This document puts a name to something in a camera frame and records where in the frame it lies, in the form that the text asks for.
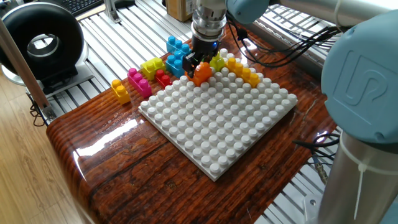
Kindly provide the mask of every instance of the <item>wood grain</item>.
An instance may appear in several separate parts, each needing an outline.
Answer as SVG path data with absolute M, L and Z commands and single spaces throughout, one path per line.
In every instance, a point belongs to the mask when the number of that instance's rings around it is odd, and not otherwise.
M 0 80 L 6 86 L 15 86 Z M 31 102 L 25 94 L 7 99 L 12 87 L 0 85 L 0 224 L 24 224 L 71 197 L 60 172 L 46 127 L 33 127 Z M 64 206 L 65 216 L 78 215 Z
M 221 47 L 241 58 L 228 30 Z M 253 52 L 263 62 L 282 57 Z M 335 124 L 320 84 L 296 64 L 251 67 L 299 102 L 216 182 L 146 121 L 137 110 L 142 97 L 124 80 L 131 104 L 119 105 L 106 90 L 47 129 L 72 195 L 98 223 L 255 222 L 310 155 L 292 140 L 312 139 Z

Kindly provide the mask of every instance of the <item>round black device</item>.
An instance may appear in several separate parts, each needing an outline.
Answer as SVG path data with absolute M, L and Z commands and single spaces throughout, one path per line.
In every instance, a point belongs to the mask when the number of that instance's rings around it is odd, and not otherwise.
M 28 3 L 2 20 L 37 80 L 51 85 L 77 74 L 75 64 L 83 50 L 83 31 L 64 8 L 46 2 Z M 36 47 L 34 42 L 44 35 L 52 41 L 46 47 Z M 0 62 L 16 74 L 2 49 Z

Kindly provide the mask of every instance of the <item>wooden table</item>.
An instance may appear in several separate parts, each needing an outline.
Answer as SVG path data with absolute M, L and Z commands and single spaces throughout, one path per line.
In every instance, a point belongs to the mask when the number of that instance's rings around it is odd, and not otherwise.
M 241 57 L 228 30 L 221 47 Z M 281 58 L 253 52 L 263 62 Z M 91 218 L 117 224 L 255 222 L 310 156 L 292 140 L 311 140 L 335 124 L 324 106 L 320 83 L 296 64 L 251 67 L 299 101 L 216 182 L 138 112 L 143 99 L 127 80 L 123 84 L 131 103 L 121 106 L 106 90 L 52 122 L 47 136 L 70 191 Z M 153 93 L 160 90 L 155 81 L 150 84 Z

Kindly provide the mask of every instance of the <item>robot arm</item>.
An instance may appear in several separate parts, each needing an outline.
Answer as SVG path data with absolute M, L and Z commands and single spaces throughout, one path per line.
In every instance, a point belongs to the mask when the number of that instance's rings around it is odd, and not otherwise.
M 261 17 L 270 4 L 283 4 L 292 9 L 335 22 L 336 5 L 339 23 L 354 26 L 378 14 L 398 9 L 398 1 L 391 0 L 197 0 L 192 16 L 192 53 L 183 59 L 183 68 L 190 77 L 196 66 L 210 61 L 219 49 L 226 25 L 226 11 L 240 23 L 250 24 Z

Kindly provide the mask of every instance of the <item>lego stud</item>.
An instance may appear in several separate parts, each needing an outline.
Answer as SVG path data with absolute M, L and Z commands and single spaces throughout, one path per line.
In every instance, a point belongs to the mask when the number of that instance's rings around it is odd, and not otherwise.
M 201 147 L 201 150 L 202 150 L 204 153 L 209 153 L 209 151 L 211 150 L 211 145 L 210 145 L 210 142 L 208 142 L 208 141 L 202 142 L 202 143 L 200 144 L 200 147 Z
M 179 144 L 184 144 L 187 141 L 187 137 L 184 134 L 177 135 L 177 142 Z
M 193 130 L 193 128 L 187 128 L 184 131 L 184 134 L 187 137 L 187 139 L 192 139 L 192 137 L 195 135 L 195 131 Z
M 268 116 L 273 119 L 273 120 L 278 120 L 279 119 L 279 114 L 276 111 L 270 111 Z
M 231 118 L 231 122 L 232 122 L 232 125 L 233 125 L 235 128 L 237 128 L 237 127 L 239 127 L 239 125 L 241 124 L 241 118 L 239 118 L 238 116 L 233 116 L 233 117 Z
M 162 129 L 164 131 L 168 131 L 172 127 L 172 123 L 170 121 L 162 121 Z
M 263 117 L 262 118 L 262 122 L 264 123 L 264 125 L 266 127 L 269 127 L 269 126 L 272 125 L 272 119 L 270 117 L 268 117 L 268 116 Z
M 244 81 L 242 78 L 236 78 L 235 83 L 237 84 L 238 88 L 242 88 Z
M 256 109 L 254 109 L 253 105 L 247 105 L 244 110 L 248 113 L 249 116 L 252 116 Z
M 225 130 L 227 133 L 232 133 L 232 131 L 234 130 L 234 125 L 233 125 L 233 123 L 232 123 L 232 122 L 227 122 L 227 123 L 225 123 L 225 124 L 224 124 L 224 130 Z
M 266 85 L 267 88 L 271 87 L 272 81 L 270 78 L 264 78 L 262 82 Z
M 278 112 L 279 114 L 282 114 L 285 112 L 285 108 L 282 105 L 276 105 L 275 111 Z
M 200 130 L 200 134 L 203 139 L 207 140 L 210 137 L 210 130 L 208 128 L 203 128 L 202 130 Z
M 240 98 L 243 98 L 243 96 L 245 95 L 245 92 L 244 92 L 244 90 L 243 90 L 242 88 L 238 88 L 238 89 L 236 90 L 236 94 L 237 94 L 237 96 L 238 96 L 239 99 L 240 99 Z
M 251 102 L 253 101 L 253 96 L 249 93 L 246 93 L 243 96 L 243 99 L 246 101 L 247 104 L 251 104 Z
M 217 90 L 214 87 L 210 87 L 208 89 L 207 93 L 209 94 L 210 97 L 214 97 L 216 95 L 216 93 L 217 93 Z
M 219 142 L 218 144 L 217 144 L 217 148 L 218 148 L 218 150 L 220 151 L 220 153 L 225 153 L 226 152 L 226 150 L 228 149 L 228 146 L 226 145 L 226 143 L 225 142 Z
M 251 138 L 247 135 L 244 135 L 241 138 L 241 142 L 243 143 L 244 146 L 248 147 L 248 146 L 250 146 Z
M 170 85 L 166 86 L 164 88 L 164 91 L 166 92 L 167 96 L 171 96 L 172 93 L 174 92 L 173 86 L 170 86 Z
M 187 123 L 185 121 L 179 121 L 177 123 L 177 127 L 178 127 L 178 130 L 181 132 L 184 132 L 188 128 Z
M 201 159 L 202 151 L 199 148 L 196 148 L 192 151 L 192 155 L 195 159 Z
M 268 101 L 268 96 L 265 94 L 260 94 L 259 101 L 261 102 L 262 105 L 266 104 Z
M 234 136 L 234 138 L 236 140 L 240 140 L 242 138 L 242 136 L 243 136 L 243 133 L 242 133 L 242 131 L 240 129 L 235 129 L 235 130 L 232 131 L 232 135 Z
M 225 137 L 225 143 L 227 144 L 227 146 L 233 146 L 235 143 L 235 138 L 232 135 L 228 135 Z
M 173 112 L 170 108 L 166 108 L 163 110 L 163 117 L 166 119 L 169 119 L 172 114 L 173 114 Z
M 236 104 L 239 98 L 236 93 L 232 93 L 230 94 L 229 99 L 231 100 L 232 104 Z
M 275 100 L 267 100 L 267 106 L 269 107 L 270 110 L 275 109 L 276 106 Z
M 142 111 L 147 111 L 148 110 L 148 108 L 150 107 L 150 105 L 149 105 L 149 103 L 148 103 L 148 101 L 142 101 L 141 102 L 141 110 Z
M 219 174 L 221 172 L 220 165 L 217 163 L 210 165 L 210 172 L 214 175 Z
M 217 149 L 211 149 L 209 152 L 209 155 L 211 157 L 211 159 L 217 161 L 217 159 L 219 158 L 220 154 L 218 153 Z
M 256 129 L 250 129 L 248 135 L 250 136 L 251 139 L 256 140 L 259 133 L 257 132 Z
M 186 98 L 180 98 L 179 100 L 178 100 L 178 103 L 179 103 L 179 105 L 180 105 L 180 107 L 181 108 L 184 108 L 187 104 L 188 104 L 188 100 L 186 99 Z
M 269 113 L 269 111 L 270 111 L 270 108 L 269 108 L 267 105 L 262 105 L 262 106 L 260 107 L 260 111 L 261 111 L 261 113 L 262 113 L 264 116 L 267 116 L 268 113 Z
M 260 93 L 264 93 L 267 87 L 264 83 L 258 83 L 256 88 Z
M 196 133 L 199 133 L 203 129 L 203 126 L 201 125 L 201 122 L 199 122 L 199 121 L 194 122 L 192 127 Z
M 246 122 L 248 123 L 248 125 L 251 128 L 254 128 L 255 125 L 257 124 L 257 119 L 255 117 L 253 117 L 253 116 L 250 116 L 250 117 L 247 118 Z
M 185 117 L 185 122 L 187 122 L 187 125 L 192 126 L 195 122 L 195 118 L 192 115 L 187 115 Z
M 290 102 L 290 100 L 282 100 L 281 105 L 282 105 L 284 108 L 289 109 L 289 108 L 292 106 L 292 103 Z
M 238 85 L 235 82 L 231 82 L 229 83 L 228 88 L 231 90 L 231 93 L 236 93 Z
M 233 72 L 229 72 L 227 78 L 229 79 L 230 82 L 235 82 L 236 74 Z
M 220 57 L 226 57 L 227 54 L 228 54 L 227 49 L 220 49 Z
M 224 85 L 220 82 L 216 83 L 215 88 L 217 91 L 222 91 L 222 89 L 224 88 Z
M 273 83 L 271 84 L 271 90 L 274 91 L 274 93 L 279 93 L 279 84 L 278 83 Z
M 120 80 L 113 80 L 112 81 L 112 87 L 114 89 L 116 89 L 119 85 L 122 85 L 122 83 L 120 82 Z
M 156 94 L 156 97 L 159 101 L 163 101 L 164 98 L 166 97 L 166 92 L 163 90 L 159 90 Z
M 201 162 L 201 164 L 202 164 L 204 167 L 209 167 L 209 166 L 211 165 L 211 158 L 210 158 L 210 156 L 203 156 L 203 157 L 200 159 L 200 162 Z
M 181 85 L 183 85 L 183 86 L 187 85 L 188 81 L 189 81 L 189 79 L 188 79 L 188 77 L 186 77 L 185 75 L 183 75 L 183 76 L 180 77 L 180 83 L 181 83 Z
M 243 83 L 242 88 L 243 88 L 245 93 L 250 93 L 250 90 L 252 89 L 251 85 L 248 84 L 248 83 Z
M 240 142 L 236 142 L 236 143 L 234 144 L 234 150 L 235 150 L 235 152 L 237 152 L 237 153 L 242 153 L 242 152 L 244 151 L 243 144 L 240 143 Z
M 169 129 L 169 134 L 170 134 L 170 137 L 176 138 L 177 134 L 178 134 L 178 128 L 177 127 L 171 127 Z
M 231 110 L 233 115 L 238 115 L 240 109 L 239 109 L 238 105 L 232 105 L 230 110 Z
M 185 150 L 186 150 L 187 152 L 192 152 L 192 151 L 195 149 L 195 145 L 193 144 L 193 141 L 187 141 L 187 142 L 184 144 L 184 147 L 185 147 Z
M 245 121 L 249 115 L 248 112 L 246 111 L 239 111 L 238 116 L 241 119 L 241 121 Z
M 253 107 L 254 107 L 255 110 L 259 110 L 260 107 L 261 107 L 261 101 L 260 101 L 260 100 L 257 100 L 257 99 L 253 100 L 253 101 L 251 102 L 251 104 L 253 105 Z
M 255 112 L 253 113 L 253 116 L 254 116 L 254 118 L 256 119 L 256 121 L 261 121 L 261 119 L 262 119 L 262 117 L 263 117 L 261 111 L 255 111 Z
M 250 129 L 249 124 L 247 124 L 246 122 L 245 123 L 241 123 L 239 125 L 239 128 L 242 130 L 242 133 L 244 133 L 244 134 L 246 134 L 249 131 L 249 129 Z
M 235 157 L 236 157 L 236 153 L 235 153 L 235 150 L 234 150 L 234 149 L 228 149 L 228 150 L 226 151 L 225 155 L 226 155 L 226 157 L 227 157 L 229 160 L 234 160 Z
M 209 104 L 210 108 L 214 109 L 217 106 L 217 100 L 214 99 L 214 98 L 211 98 L 211 99 L 208 100 L 208 104 Z
M 210 122 L 210 124 L 209 124 L 209 130 L 210 130 L 210 132 L 211 133 L 216 133 L 217 132 L 217 129 L 218 129 L 218 125 L 217 125 L 217 122 Z

